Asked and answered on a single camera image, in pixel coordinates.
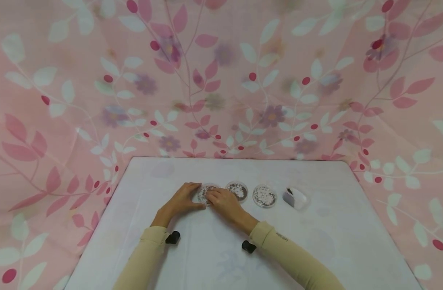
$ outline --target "arm sleeve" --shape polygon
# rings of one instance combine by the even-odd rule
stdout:
[[[328,268],[293,241],[278,234],[268,223],[258,223],[250,238],[305,290],[345,290]]]
[[[113,289],[147,289],[151,275],[163,254],[165,239],[168,236],[166,228],[162,226],[145,229]]]

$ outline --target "pink fabric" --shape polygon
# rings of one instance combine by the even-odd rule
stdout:
[[[0,1],[0,289],[62,289],[137,155],[344,160],[443,290],[443,0]]]

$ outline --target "white tablecloth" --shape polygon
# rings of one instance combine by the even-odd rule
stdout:
[[[184,182],[245,183],[242,206],[258,220],[300,244],[339,278],[347,290],[419,290],[420,286],[344,162],[135,157],[114,193],[66,290],[111,289],[139,236]],[[252,190],[268,184],[276,205],[260,208]],[[300,213],[281,194],[307,190],[311,204]],[[178,245],[168,245],[150,289],[301,289],[259,250],[241,249],[246,236],[210,208],[175,223]]]

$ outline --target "small container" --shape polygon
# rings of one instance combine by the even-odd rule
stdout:
[[[297,211],[304,211],[310,204],[310,196],[294,187],[288,187],[283,193],[283,201]]]
[[[226,186],[226,189],[229,190],[230,192],[234,193],[234,195],[236,195],[237,200],[239,202],[245,201],[247,199],[247,195],[249,193],[247,186],[240,181],[231,181]]]
[[[276,204],[276,192],[266,184],[261,184],[254,188],[252,193],[253,201],[259,207],[272,207]]]
[[[217,184],[214,183],[205,183],[202,184],[199,189],[197,190],[197,199],[199,200],[200,203],[205,204],[207,207],[210,206],[210,202],[207,201],[206,198],[206,194],[207,191],[214,189],[214,188],[219,188],[219,186]]]

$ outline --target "white granules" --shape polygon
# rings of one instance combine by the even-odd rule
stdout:
[[[201,187],[197,190],[197,199],[200,203],[205,204],[207,207],[210,206],[210,203],[207,201],[206,194],[207,191],[210,191],[211,189],[218,188],[219,186],[213,183],[206,183],[202,184]]]
[[[255,187],[252,197],[259,207],[272,207],[276,202],[276,193],[266,185]]]
[[[238,201],[243,201],[247,198],[247,187],[238,181],[228,183],[226,189],[236,195]]]

